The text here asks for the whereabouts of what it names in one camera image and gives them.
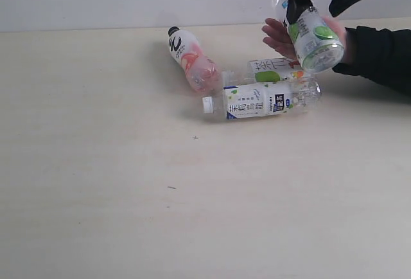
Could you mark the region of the open human hand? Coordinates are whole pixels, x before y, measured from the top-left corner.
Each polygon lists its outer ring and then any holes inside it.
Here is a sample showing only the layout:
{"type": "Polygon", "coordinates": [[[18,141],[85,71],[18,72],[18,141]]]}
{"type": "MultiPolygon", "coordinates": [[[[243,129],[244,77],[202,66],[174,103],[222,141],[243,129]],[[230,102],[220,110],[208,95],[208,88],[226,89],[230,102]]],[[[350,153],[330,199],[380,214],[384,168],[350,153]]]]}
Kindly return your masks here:
{"type": "MultiPolygon", "coordinates": [[[[323,20],[337,34],[340,42],[344,45],[344,56],[340,63],[352,64],[356,52],[356,46],[352,36],[336,19],[324,16],[323,20]]],[[[263,42],[282,56],[297,60],[294,46],[286,28],[279,21],[272,18],[266,19],[265,23],[262,27],[262,31],[266,34],[263,42]]]]}

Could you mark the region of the black sleeved forearm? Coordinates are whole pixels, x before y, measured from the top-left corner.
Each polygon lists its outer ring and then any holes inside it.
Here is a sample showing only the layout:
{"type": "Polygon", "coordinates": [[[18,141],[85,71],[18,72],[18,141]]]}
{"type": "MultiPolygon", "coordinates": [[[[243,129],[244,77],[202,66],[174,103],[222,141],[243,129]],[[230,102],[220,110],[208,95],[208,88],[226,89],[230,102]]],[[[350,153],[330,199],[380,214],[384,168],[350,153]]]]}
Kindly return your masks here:
{"type": "Polygon", "coordinates": [[[410,96],[410,30],[347,28],[349,60],[333,71],[361,76],[381,86],[410,96]]]}

